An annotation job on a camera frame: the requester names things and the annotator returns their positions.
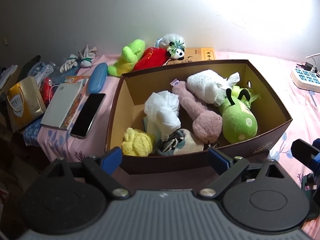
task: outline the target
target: pink plush toy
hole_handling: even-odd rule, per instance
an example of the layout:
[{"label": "pink plush toy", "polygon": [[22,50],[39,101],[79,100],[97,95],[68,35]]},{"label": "pink plush toy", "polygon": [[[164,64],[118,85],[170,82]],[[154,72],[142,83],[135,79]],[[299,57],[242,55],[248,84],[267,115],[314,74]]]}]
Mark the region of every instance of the pink plush toy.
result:
[{"label": "pink plush toy", "polygon": [[172,88],[172,93],[179,96],[180,105],[193,120],[194,134],[203,143],[214,143],[222,131],[222,117],[214,111],[210,111],[206,103],[189,92],[184,81],[175,85]]}]

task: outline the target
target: white book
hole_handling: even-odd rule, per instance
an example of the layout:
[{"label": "white book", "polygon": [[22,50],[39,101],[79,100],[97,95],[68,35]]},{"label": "white book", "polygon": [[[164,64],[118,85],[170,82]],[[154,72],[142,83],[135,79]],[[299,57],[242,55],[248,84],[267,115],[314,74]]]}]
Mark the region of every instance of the white book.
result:
[{"label": "white book", "polygon": [[54,93],[41,120],[45,126],[61,128],[72,104],[78,96],[82,83],[61,83]]}]

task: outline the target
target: book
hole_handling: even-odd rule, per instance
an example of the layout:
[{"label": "book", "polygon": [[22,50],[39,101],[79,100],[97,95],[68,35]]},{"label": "book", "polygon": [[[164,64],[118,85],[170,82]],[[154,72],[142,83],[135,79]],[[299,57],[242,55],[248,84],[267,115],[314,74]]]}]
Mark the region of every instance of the book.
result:
[{"label": "book", "polygon": [[61,83],[53,95],[41,120],[42,125],[62,129],[71,106],[78,97],[81,83]]},{"label": "book", "polygon": [[70,125],[75,117],[76,112],[78,111],[81,101],[86,95],[88,82],[90,76],[68,76],[65,79],[65,83],[81,83],[81,88],[78,96],[76,97],[75,101],[73,102],[71,108],[68,111],[66,118],[64,119],[61,129],[69,130]]}]

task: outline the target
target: blue cloth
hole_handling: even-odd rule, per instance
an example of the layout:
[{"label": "blue cloth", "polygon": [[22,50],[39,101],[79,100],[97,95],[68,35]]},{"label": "blue cloth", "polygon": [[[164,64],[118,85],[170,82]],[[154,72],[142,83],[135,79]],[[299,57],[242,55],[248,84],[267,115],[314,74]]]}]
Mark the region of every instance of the blue cloth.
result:
[{"label": "blue cloth", "polygon": [[[51,73],[48,77],[52,79],[53,84],[60,84],[64,83],[66,77],[68,76],[76,76],[78,71],[80,69],[80,64],[78,64],[76,67],[73,67],[69,69],[68,71],[65,71],[63,73],[57,73],[57,71],[54,71]],[[41,122],[42,117],[34,121],[32,124],[28,125],[27,128],[23,132],[23,138],[26,145],[33,145],[33,146],[39,146],[39,143],[37,141],[37,136],[39,134],[40,128],[41,128]]]},{"label": "blue cloth", "polygon": [[32,124],[28,125],[27,128],[23,132],[23,138],[26,145],[39,146],[37,141],[37,136],[41,128],[41,120],[42,116],[35,120]]}]

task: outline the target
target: power adapter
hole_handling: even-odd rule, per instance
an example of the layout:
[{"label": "power adapter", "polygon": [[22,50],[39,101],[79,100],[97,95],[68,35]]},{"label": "power adapter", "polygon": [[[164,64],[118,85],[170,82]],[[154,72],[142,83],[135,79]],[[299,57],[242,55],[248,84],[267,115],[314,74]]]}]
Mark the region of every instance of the power adapter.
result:
[{"label": "power adapter", "polygon": [[307,70],[307,71],[310,71],[310,70],[312,69],[312,67],[313,67],[313,65],[310,64],[310,63],[308,63],[308,62],[306,62],[306,63],[304,64],[304,66],[303,66],[304,70]]}]

